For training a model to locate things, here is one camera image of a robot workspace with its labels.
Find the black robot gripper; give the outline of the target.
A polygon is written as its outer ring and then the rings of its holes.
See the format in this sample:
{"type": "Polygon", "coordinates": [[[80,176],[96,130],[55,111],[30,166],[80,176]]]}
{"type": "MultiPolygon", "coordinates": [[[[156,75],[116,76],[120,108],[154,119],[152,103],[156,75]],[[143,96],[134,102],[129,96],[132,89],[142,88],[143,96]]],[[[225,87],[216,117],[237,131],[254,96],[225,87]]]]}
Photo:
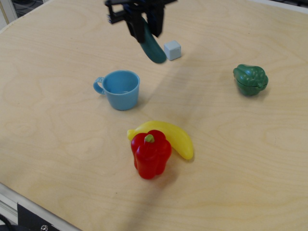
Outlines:
{"type": "Polygon", "coordinates": [[[147,15],[150,32],[159,37],[163,30],[164,7],[175,0],[106,0],[111,24],[125,20],[130,34],[138,43],[145,42],[145,29],[142,14],[147,15]]]}

